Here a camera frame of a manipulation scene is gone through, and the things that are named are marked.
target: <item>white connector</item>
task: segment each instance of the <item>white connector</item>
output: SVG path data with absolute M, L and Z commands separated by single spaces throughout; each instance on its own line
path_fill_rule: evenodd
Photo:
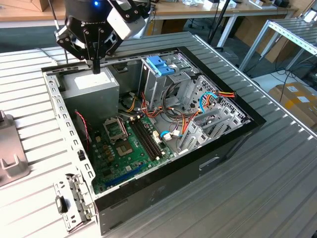
M 170 136 L 170 133 L 166 133 L 166 134 L 163 136 L 163 139 L 164 139 L 165 141 L 169 141 L 169 140 L 172 139 L 172 137 Z
M 132 98 L 135 96 L 135 94 L 132 93 L 132 92 L 129 92 L 129 95 L 130 95 Z
M 179 136 L 180 131 L 179 130 L 174 130 L 171 134 L 175 136 Z
M 158 137 L 154 137 L 154 141 L 157 145 L 162 143 L 162 141 Z
M 159 137 L 159 133 L 158 133 L 156 130 L 155 130 L 155 131 L 153 131 L 153 133 L 152 133 L 152 134 L 153 134 L 153 136 L 154 136 L 154 137 Z

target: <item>slatted metal surface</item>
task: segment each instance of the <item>slatted metal surface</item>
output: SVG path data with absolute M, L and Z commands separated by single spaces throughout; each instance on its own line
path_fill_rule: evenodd
M 272 20 L 268 26 L 311 54 L 317 54 L 316 25 L 292 18 Z
M 317 229 L 316 135 L 190 33 L 124 42 L 118 54 L 174 46 L 187 46 L 267 123 L 232 159 L 106 237 L 311 236 Z M 61 48 L 45 51 L 64 63 Z M 68 235 L 54 204 L 53 181 L 72 165 L 40 72 L 51 60 L 30 50 L 0 54 L 0 62 L 0 108 L 15 117 L 31 168 L 29 176 L 0 187 L 1 237 L 99 237 L 94 223 Z

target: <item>expansion slot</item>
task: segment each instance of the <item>expansion slot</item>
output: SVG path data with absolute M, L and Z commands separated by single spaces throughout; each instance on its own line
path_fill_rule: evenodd
M 154 161 L 156 158 L 159 158 L 161 156 L 161 151 L 145 130 L 142 122 L 140 120 L 135 120 L 130 123 L 130 126 L 140 140 L 150 159 Z
M 134 170 L 131 170 L 130 172 L 127 172 L 127 173 L 124 174 L 124 175 L 121 175 L 120 177 L 117 177 L 117 178 L 115 178 L 115 179 L 113 179 L 113 180 L 111 180 L 111 181 L 106 182 L 106 183 L 105 183 L 105 186 L 106 186 L 106 187 L 109 187 L 109 186 L 115 185 L 115 184 L 117 184 L 117 183 L 120 183 L 120 182 L 122 182 L 122 181 L 124 181 L 124 180 L 126 180 L 126 179 L 129 179 L 130 177 L 132 177 L 132 176 L 136 175 L 138 172 L 140 172 L 140 170 L 141 170 L 141 168 L 142 168 L 143 166 L 144 166 L 144 164 L 143 164 L 143 165 L 140 165 L 139 167 L 137 167 L 137 168 L 134 169 Z

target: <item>blue drive bay latch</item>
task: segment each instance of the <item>blue drive bay latch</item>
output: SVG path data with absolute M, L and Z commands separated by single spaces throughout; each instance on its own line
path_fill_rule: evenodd
M 147 62 L 159 74 L 159 76 L 175 73 L 175 70 L 168 67 L 166 61 L 162 60 L 159 56 L 147 57 Z

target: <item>ram slot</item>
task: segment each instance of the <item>ram slot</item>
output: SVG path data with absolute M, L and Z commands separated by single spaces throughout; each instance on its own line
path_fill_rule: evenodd
M 151 136 L 145 130 L 143 124 L 140 121 L 134 121 L 130 124 L 132 130 L 136 134 L 137 138 L 141 142 L 143 148 L 146 150 L 148 156 L 153 161 L 156 157 L 161 156 L 161 152 L 157 145 L 153 142 Z

